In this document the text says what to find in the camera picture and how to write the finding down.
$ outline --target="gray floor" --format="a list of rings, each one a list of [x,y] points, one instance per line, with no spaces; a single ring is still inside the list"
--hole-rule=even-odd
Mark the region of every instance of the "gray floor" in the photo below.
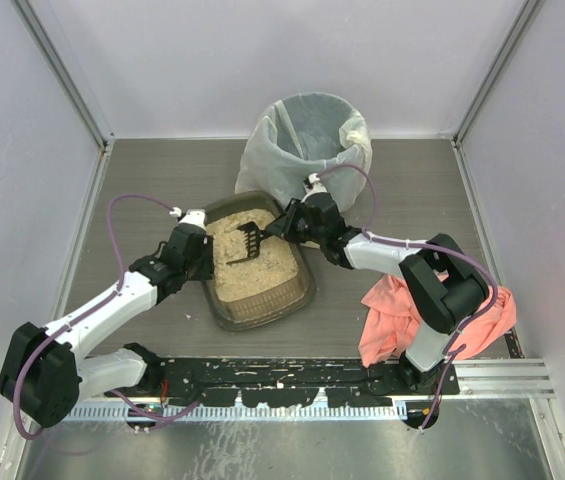
[[[123,193],[145,193],[183,209],[200,208],[233,193],[242,140],[120,140],[110,165],[70,294],[74,309],[114,283],[115,259],[106,232],[107,203]],[[445,140],[380,140],[373,143],[371,176],[379,190],[372,230],[403,238],[450,234],[460,247],[482,259],[475,226],[455,156]],[[365,190],[346,214],[361,225],[371,211]],[[141,200],[118,204],[114,224],[127,263],[153,252],[173,225],[164,210]],[[318,291],[301,311],[253,330],[220,329],[199,284],[130,321],[95,353],[128,342],[169,356],[355,357],[367,309],[361,298],[380,274],[347,271],[306,253]],[[507,358],[503,339],[482,357]]]
[[[424,435],[360,420],[181,422],[148,436],[78,422],[50,435],[29,442],[18,480],[551,478],[527,400],[445,401]]]

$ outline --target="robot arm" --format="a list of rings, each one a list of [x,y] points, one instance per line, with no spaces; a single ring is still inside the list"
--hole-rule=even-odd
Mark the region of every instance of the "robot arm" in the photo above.
[[[0,394],[13,401],[17,377],[31,352],[115,292],[112,300],[60,334],[36,359],[24,381],[21,408],[47,428],[62,420],[76,403],[93,395],[118,387],[154,390],[163,376],[160,360],[138,344],[125,345],[109,355],[86,357],[131,318],[177,293],[186,281],[212,277],[213,243],[206,235],[205,217],[202,210],[187,212],[155,254],[129,267],[119,289],[114,284],[44,327],[26,323],[18,328],[0,373]]]
[[[305,197],[291,200],[285,212],[266,227],[265,235],[291,243],[315,242],[329,262],[347,269],[374,270],[404,278],[423,322],[413,343],[400,357],[401,374],[413,389],[426,385],[436,377],[445,347],[458,324],[488,297],[484,279],[456,257],[386,244],[400,245],[398,240],[379,243],[373,241],[372,233],[346,225],[315,174],[305,181],[305,190]],[[412,243],[462,252],[444,234]],[[440,280],[438,272],[446,272],[447,278]]]

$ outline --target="pink towel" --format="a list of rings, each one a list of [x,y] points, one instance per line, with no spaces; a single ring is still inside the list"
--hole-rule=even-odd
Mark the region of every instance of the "pink towel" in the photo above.
[[[386,360],[391,355],[399,357],[411,345],[422,322],[404,280],[385,275],[364,296],[362,304],[370,309],[358,345],[364,366]],[[510,330],[515,320],[513,295],[508,288],[499,287],[495,305],[471,322],[453,345],[457,348],[466,344],[466,349],[457,358],[463,360],[480,353]]]

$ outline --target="white plastic bag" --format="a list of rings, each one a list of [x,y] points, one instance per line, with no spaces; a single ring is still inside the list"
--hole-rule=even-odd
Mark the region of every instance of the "white plastic bag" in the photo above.
[[[264,190],[282,207],[305,195],[303,180],[338,163],[371,168],[366,122],[346,100],[309,93],[275,102],[262,114],[240,161],[235,193]],[[323,180],[340,211],[348,210],[366,180],[342,168]]]

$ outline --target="litter box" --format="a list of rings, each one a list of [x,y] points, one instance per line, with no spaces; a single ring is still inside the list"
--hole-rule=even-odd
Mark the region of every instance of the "litter box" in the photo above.
[[[210,224],[233,213],[253,209],[267,210],[275,217],[283,212],[268,193],[245,192],[208,205],[205,208],[206,222]],[[222,328],[236,332],[257,327],[289,315],[313,299],[315,281],[306,260],[297,245],[289,246],[298,264],[298,273],[277,287],[240,300],[224,302],[218,298],[213,280],[202,282],[215,319]]]

